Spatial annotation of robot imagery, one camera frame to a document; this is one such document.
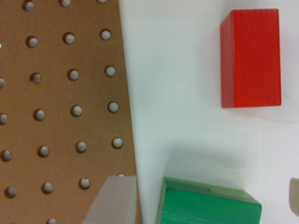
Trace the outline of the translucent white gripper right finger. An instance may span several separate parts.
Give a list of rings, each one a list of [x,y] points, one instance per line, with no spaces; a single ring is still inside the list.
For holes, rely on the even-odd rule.
[[[289,205],[292,212],[299,215],[299,178],[292,178],[290,180]]]

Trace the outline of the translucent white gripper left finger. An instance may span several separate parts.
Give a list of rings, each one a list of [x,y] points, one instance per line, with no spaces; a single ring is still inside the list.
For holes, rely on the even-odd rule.
[[[109,176],[81,224],[135,224],[136,176]]]

